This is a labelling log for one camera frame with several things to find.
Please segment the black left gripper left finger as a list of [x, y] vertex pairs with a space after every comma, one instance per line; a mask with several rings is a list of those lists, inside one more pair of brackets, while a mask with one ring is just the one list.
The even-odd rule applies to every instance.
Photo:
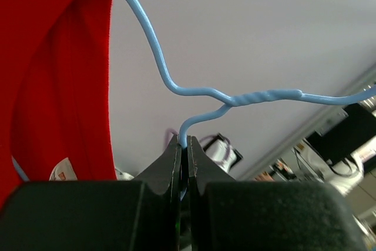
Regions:
[[133, 180], [26, 182], [1, 209], [2, 250], [177, 250], [182, 149]]

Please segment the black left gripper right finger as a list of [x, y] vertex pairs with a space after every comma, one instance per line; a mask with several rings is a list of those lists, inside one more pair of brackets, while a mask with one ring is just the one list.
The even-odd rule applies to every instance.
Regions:
[[344, 197], [318, 181], [236, 181], [187, 138], [193, 250], [365, 250]]

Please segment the blue wire hanger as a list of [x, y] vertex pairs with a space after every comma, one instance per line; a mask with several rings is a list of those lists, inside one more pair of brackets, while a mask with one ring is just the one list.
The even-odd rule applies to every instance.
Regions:
[[218, 110], [193, 116], [185, 120], [179, 129], [179, 144], [182, 149], [187, 148], [188, 129], [200, 122], [214, 120], [225, 115], [231, 108], [249, 106], [257, 103], [274, 102], [281, 100], [316, 103], [320, 105], [350, 105], [367, 100], [375, 96], [375, 87], [350, 96], [333, 97], [304, 93], [299, 89], [272, 89], [267, 91], [244, 93], [237, 96], [229, 96], [214, 88], [184, 88], [177, 85], [170, 76], [162, 48], [159, 44], [152, 24], [138, 0], [125, 0], [142, 27], [149, 46], [152, 50], [161, 79], [168, 90], [180, 96], [208, 96], [223, 102]]

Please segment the red t shirt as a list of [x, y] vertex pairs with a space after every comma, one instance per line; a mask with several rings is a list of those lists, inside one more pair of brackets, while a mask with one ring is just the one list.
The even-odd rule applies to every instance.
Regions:
[[116, 179], [109, 126], [112, 0], [1, 0], [1, 201], [69, 161]]

